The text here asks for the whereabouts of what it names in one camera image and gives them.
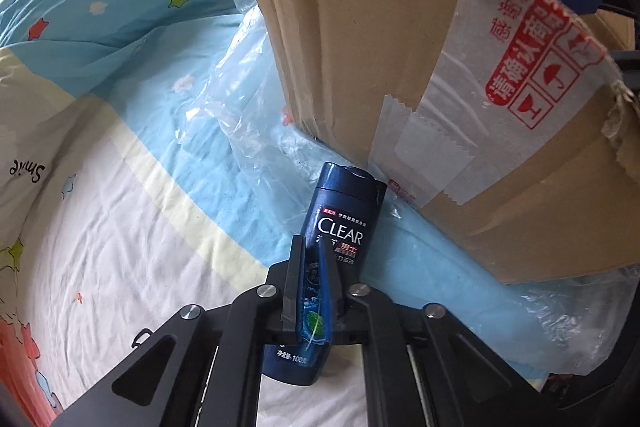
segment black bracket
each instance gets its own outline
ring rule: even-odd
[[[133,342],[131,343],[131,347],[133,348],[133,347],[140,347],[140,346],[142,346],[142,342],[144,342],[144,341],[140,342],[140,339],[141,339],[142,337],[144,337],[145,335],[149,335],[149,336],[151,336],[152,334],[154,334],[154,332],[153,332],[153,331],[151,331],[149,328],[145,328],[145,329],[143,329],[142,331],[140,331],[140,333],[138,333],[138,334],[134,337]]]
[[[265,284],[233,304],[184,306],[53,426],[193,427],[198,419],[207,427],[255,426],[264,345],[288,344],[295,335],[301,240],[293,240],[291,264],[272,266]],[[370,426],[571,425],[440,304],[399,306],[361,283],[338,291],[335,257],[325,247],[336,310],[332,344],[362,344]]]

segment bottle label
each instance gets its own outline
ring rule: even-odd
[[[318,237],[328,235],[340,263],[353,264],[362,247],[367,223],[337,208],[322,207],[316,221]]]
[[[280,345],[274,352],[277,357],[287,360],[287,362],[292,362],[302,367],[311,367],[318,360],[320,349],[316,344],[302,342],[297,346]]]

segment orange star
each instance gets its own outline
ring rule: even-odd
[[[49,23],[40,17],[33,26],[29,28],[28,40],[33,41],[33,39],[39,39],[47,26],[49,26]]]
[[[291,123],[294,122],[293,120],[293,115],[291,114],[291,112],[289,111],[289,109],[287,109],[286,107],[282,110],[284,113],[284,118],[282,119],[282,124],[284,126],[287,126]]]

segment clear plastic wrap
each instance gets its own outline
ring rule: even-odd
[[[216,118],[261,204],[298,233],[322,164],[348,162],[292,124],[260,10],[255,0],[236,4],[244,20],[178,133]],[[503,285],[391,191],[362,274],[396,302],[444,304],[511,362],[580,375],[609,355],[638,276],[627,268]]]

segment screw head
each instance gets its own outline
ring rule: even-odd
[[[371,286],[357,282],[349,286],[349,293],[354,297],[364,297],[369,295]]]
[[[263,284],[256,290],[258,295],[263,298],[273,297],[278,293],[278,289],[273,284]]]
[[[202,308],[197,304],[187,304],[180,308],[180,317],[184,318],[186,321],[190,321],[191,319],[199,317],[201,311]]]
[[[430,319],[441,319],[446,315],[447,309],[442,304],[431,303],[427,304],[424,313]]]

